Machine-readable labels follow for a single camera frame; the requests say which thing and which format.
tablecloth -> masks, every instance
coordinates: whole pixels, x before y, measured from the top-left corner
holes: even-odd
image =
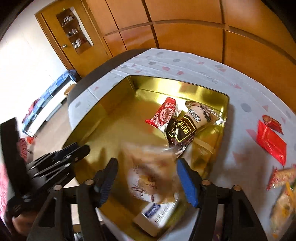
[[[293,111],[259,82],[229,66],[190,53],[149,49],[107,73],[71,102],[68,112],[72,129],[110,89],[128,75],[181,80],[223,92],[230,97],[224,137],[209,180],[217,186],[228,188],[240,185],[268,239],[274,240],[270,235],[269,215],[281,189],[267,192],[266,185],[273,167],[281,169],[282,166],[255,142],[257,124],[258,120],[262,120],[262,115],[269,115],[280,122],[284,135],[279,135],[287,143],[285,167],[290,167],[296,163],[296,115]],[[196,215],[197,211],[190,209],[183,220],[161,240],[188,240]],[[129,240],[116,227],[111,230],[119,240]]]

wooden door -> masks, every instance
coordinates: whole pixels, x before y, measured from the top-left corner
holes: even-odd
[[[41,14],[81,77],[111,58],[80,0],[55,1]]]

red snack wrapper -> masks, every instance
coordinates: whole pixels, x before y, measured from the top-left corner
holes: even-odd
[[[283,166],[286,163],[287,144],[262,121],[258,122],[257,143]]]
[[[281,129],[281,124],[277,120],[273,119],[268,115],[263,115],[262,118],[263,118],[264,124],[266,124],[271,129],[283,134],[283,130]]]
[[[271,187],[277,188],[285,185],[286,182],[291,183],[296,178],[296,165],[292,168],[278,170],[275,168],[270,176],[269,183],[266,190],[269,191]]]
[[[153,118],[150,120],[145,120],[145,122],[156,128],[160,128],[164,124],[169,122],[171,117],[174,115],[176,109],[176,100],[168,97],[166,98],[165,102],[161,105],[161,107],[158,109]]]

wooden wall panel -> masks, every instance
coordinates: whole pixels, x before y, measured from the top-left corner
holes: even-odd
[[[222,61],[223,30],[186,23],[155,24],[160,48],[194,53]]]
[[[113,57],[126,51],[126,47],[122,41],[120,33],[110,34],[108,36],[105,36],[104,39],[105,39]]]
[[[145,0],[152,21],[191,19],[222,23],[219,0]]]
[[[118,28],[147,23],[148,18],[141,0],[106,0]]]
[[[226,32],[224,63],[260,82],[296,111],[296,66],[255,40]]]
[[[261,0],[222,0],[225,23],[268,40],[296,59],[296,43],[277,17]]]
[[[142,26],[120,32],[127,50],[156,48],[151,26]]]
[[[102,34],[118,29],[105,0],[86,0],[86,2]]]

metal tray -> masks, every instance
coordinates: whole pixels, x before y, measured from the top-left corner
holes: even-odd
[[[168,142],[163,133],[144,120],[152,118],[168,96],[206,104],[215,109],[224,120],[227,118],[229,97],[223,93],[177,80],[128,76],[87,113],[64,144],[65,147],[78,142],[79,145],[90,146],[90,154],[75,166],[79,183],[93,178],[98,170],[105,168],[111,157],[118,159],[117,178],[108,201],[100,211],[120,230],[137,241],[157,240],[159,236],[151,237],[133,223],[133,218],[147,203],[133,198],[128,192],[120,146],[125,142],[167,146]],[[190,154],[184,154],[187,159],[191,159],[191,167],[203,177],[211,170],[223,130],[223,123],[219,126],[208,126],[196,136],[190,146]],[[213,147],[211,152],[203,154],[203,158],[200,158],[200,153],[204,151],[199,145],[200,140]],[[181,201],[163,231],[173,226],[186,208],[186,200]]]

